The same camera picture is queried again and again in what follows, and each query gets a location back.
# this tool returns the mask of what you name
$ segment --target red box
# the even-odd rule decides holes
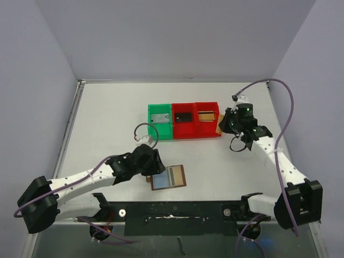
[[[199,121],[199,111],[213,111],[215,120],[212,122]],[[177,113],[191,113],[192,121],[176,122]],[[219,137],[216,133],[219,118],[219,106],[217,102],[196,102],[172,104],[173,139],[193,139]]]

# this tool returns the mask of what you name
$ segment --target gray wall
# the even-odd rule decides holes
[[[77,82],[34,0],[2,1],[0,35],[0,256],[19,257],[27,229],[12,214],[52,176]]]
[[[79,79],[274,74],[315,0],[37,0]]]
[[[344,1],[317,0],[275,74],[295,96],[286,142],[296,166],[324,187],[322,234],[330,257],[343,257]],[[290,101],[271,94],[284,124]]]

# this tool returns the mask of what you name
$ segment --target white wall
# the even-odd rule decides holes
[[[295,96],[286,141],[296,166],[324,187],[322,233],[330,257],[343,257],[344,1],[317,0],[274,77]],[[290,101],[279,85],[271,94],[282,123]]]
[[[274,74],[315,0],[37,0],[79,79]]]
[[[19,257],[27,229],[12,214],[52,176],[77,82],[34,0],[2,1],[0,35],[0,256]]]

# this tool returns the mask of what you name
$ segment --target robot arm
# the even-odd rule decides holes
[[[233,96],[233,108],[227,108],[225,116],[219,124],[224,133],[237,135],[267,167],[270,173],[276,173],[275,152],[282,175],[283,186],[297,225],[317,221],[321,218],[321,202],[323,188],[318,181],[310,181],[284,155],[275,150],[275,139],[265,127],[259,126],[253,116],[253,105],[244,95]],[[279,198],[253,193],[243,196],[250,211],[276,218],[279,225],[292,228],[286,204],[282,194]]]
[[[101,193],[87,192],[128,181],[137,174],[149,176],[163,171],[159,151],[140,145],[133,153],[106,158],[93,170],[49,181],[44,176],[36,178],[20,197],[15,217],[24,218],[31,234],[59,219],[88,216],[105,220],[110,204]]]

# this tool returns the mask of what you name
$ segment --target green box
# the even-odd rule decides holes
[[[159,132],[159,140],[173,139],[172,107],[171,104],[148,105],[148,122],[151,123],[153,114],[169,114],[170,121],[166,124],[153,124]],[[148,127],[148,134],[156,140],[156,132],[151,126]]]

